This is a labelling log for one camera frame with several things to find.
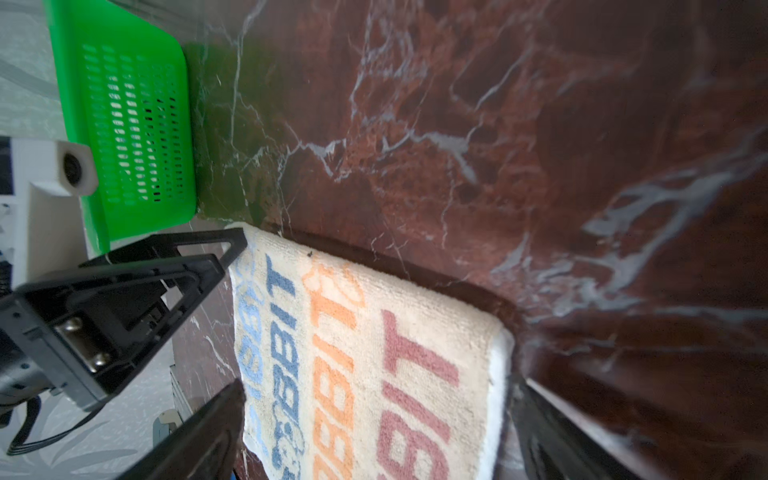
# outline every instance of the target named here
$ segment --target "beige towel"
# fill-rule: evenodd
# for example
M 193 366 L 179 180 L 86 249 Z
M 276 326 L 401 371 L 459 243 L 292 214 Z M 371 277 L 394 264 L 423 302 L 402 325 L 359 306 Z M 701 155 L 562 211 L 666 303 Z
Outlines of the beige towel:
M 512 348 L 498 319 L 235 226 L 243 440 L 270 480 L 492 477 Z

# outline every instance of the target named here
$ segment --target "metal screw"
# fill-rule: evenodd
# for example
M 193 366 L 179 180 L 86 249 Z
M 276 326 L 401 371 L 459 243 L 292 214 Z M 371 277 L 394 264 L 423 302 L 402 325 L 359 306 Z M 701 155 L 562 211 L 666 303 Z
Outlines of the metal screw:
M 83 328 L 83 320 L 79 316 L 73 316 L 64 322 L 64 330 L 67 332 L 77 332 L 81 328 Z
M 112 357 L 109 353 L 99 352 L 96 355 L 94 355 L 94 365 L 95 366 L 105 366 L 112 360 Z

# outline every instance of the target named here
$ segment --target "brown marble surface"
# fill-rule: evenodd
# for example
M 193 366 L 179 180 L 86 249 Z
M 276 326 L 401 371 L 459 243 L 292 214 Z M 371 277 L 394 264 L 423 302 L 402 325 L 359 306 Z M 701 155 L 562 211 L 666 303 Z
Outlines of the brown marble surface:
M 768 475 L 764 3 L 121 3 L 187 55 L 199 217 L 498 314 L 645 478 Z M 174 338 L 194 405 L 232 336 L 225 285 Z

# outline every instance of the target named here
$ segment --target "black cable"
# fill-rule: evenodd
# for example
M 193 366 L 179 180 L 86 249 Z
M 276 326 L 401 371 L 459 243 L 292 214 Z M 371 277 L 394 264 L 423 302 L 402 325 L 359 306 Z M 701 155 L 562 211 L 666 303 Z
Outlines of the black cable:
M 65 436 L 72 433 L 74 430 L 79 429 L 86 423 L 90 422 L 103 408 L 99 407 L 98 409 L 95 409 L 93 412 L 89 413 L 88 416 L 78 422 L 77 425 L 67 430 L 66 432 L 53 435 L 52 437 L 48 437 L 44 440 L 38 440 L 37 442 L 24 443 L 27 438 L 29 438 L 32 427 L 35 425 L 35 420 L 37 420 L 38 415 L 40 415 L 41 406 L 42 402 L 40 401 L 39 396 L 36 396 L 33 399 L 29 399 L 27 401 L 27 418 L 24 420 L 22 427 L 18 430 L 16 437 L 11 440 L 11 445 L 8 446 L 7 453 L 9 457 L 14 455 L 24 455 L 26 453 L 34 452 L 35 450 L 43 449 L 49 445 L 53 445 L 54 443 L 63 439 Z

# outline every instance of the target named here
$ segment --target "towel with printed letters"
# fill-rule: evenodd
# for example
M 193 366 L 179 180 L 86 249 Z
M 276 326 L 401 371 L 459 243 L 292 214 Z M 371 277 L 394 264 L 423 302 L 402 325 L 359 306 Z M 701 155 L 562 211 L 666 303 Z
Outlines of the towel with printed letters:
M 492 477 L 513 345 L 497 318 L 234 226 L 243 441 L 270 480 Z

